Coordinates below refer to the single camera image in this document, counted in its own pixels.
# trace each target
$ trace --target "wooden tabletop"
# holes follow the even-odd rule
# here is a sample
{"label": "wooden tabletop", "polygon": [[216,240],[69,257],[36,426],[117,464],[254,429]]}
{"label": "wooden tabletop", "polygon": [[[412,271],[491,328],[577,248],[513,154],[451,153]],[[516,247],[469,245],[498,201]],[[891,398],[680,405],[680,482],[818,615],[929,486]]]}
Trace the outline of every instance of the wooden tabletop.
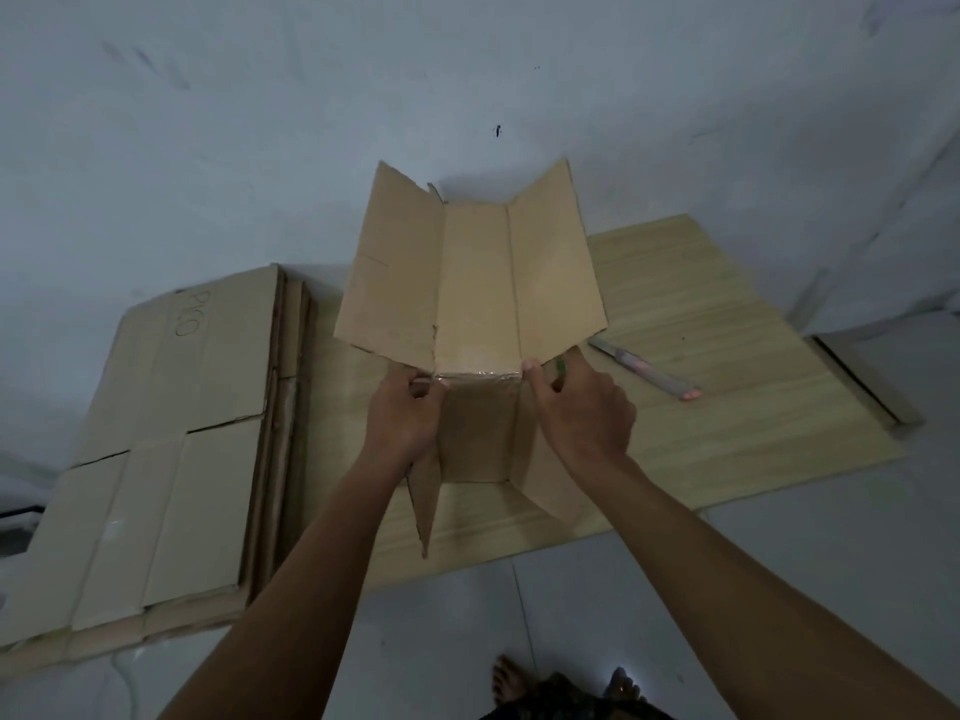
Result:
{"label": "wooden tabletop", "polygon": [[[630,455],[691,508],[752,496],[903,455],[780,313],[761,301],[688,216],[588,238],[609,328],[604,338],[703,389],[680,402],[583,347],[636,405]],[[306,524],[363,442],[386,362],[332,338],[339,299],[318,302]],[[574,526],[508,483],[445,483],[430,555],[406,485],[390,500],[366,587],[461,569],[609,530],[595,508]]]}

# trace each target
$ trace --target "tiled floor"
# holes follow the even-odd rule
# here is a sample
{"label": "tiled floor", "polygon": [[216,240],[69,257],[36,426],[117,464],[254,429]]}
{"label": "tiled floor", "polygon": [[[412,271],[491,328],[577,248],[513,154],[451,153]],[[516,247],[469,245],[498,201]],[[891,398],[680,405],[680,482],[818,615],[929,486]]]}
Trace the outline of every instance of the tiled floor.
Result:
{"label": "tiled floor", "polygon": [[[858,350],[928,419],[908,459],[705,517],[960,703],[960,322],[912,318]],[[223,631],[0,687],[0,718],[153,718]],[[618,665],[680,718],[730,718],[613,534],[367,596],[326,716],[477,718],[506,651],[599,690]]]}

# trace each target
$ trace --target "person's right foot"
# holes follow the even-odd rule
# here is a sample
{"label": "person's right foot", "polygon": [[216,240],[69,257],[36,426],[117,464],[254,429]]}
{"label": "person's right foot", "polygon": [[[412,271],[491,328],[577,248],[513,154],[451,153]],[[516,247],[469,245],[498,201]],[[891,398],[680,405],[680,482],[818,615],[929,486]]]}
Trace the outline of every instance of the person's right foot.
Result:
{"label": "person's right foot", "polygon": [[505,654],[496,658],[493,666],[493,702],[499,708],[505,703],[520,700],[534,688],[534,679],[514,664]]}
{"label": "person's right foot", "polygon": [[630,677],[627,677],[627,671],[623,667],[617,667],[610,675],[609,684],[603,691],[603,696],[607,700],[640,700],[641,689]]}

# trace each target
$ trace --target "person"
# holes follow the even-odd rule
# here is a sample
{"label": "person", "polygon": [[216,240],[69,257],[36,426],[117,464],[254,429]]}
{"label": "person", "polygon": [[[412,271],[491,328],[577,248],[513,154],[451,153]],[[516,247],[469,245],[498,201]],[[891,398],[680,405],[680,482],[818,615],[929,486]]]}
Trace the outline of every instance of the person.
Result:
{"label": "person", "polygon": [[[738,718],[960,718],[946,697],[651,482],[627,455],[637,410],[623,389],[578,348],[563,359],[566,373],[555,384],[540,364],[523,364],[543,434]],[[447,387],[435,380],[414,396],[417,376],[406,368],[384,378],[353,466],[162,717],[323,714],[380,521],[437,432]],[[667,717],[622,672],[596,698],[560,676],[534,683],[501,657],[492,685],[498,707],[489,718]]]}

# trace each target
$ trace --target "person's right arm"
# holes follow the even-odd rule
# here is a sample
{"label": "person's right arm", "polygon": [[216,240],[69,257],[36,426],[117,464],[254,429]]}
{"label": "person's right arm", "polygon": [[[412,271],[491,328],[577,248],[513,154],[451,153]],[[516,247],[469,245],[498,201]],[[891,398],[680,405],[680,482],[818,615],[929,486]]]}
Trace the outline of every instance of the person's right arm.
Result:
{"label": "person's right arm", "polygon": [[578,348],[561,386],[524,363],[547,442],[747,718],[960,718],[905,666],[657,487],[626,450],[636,408]]}

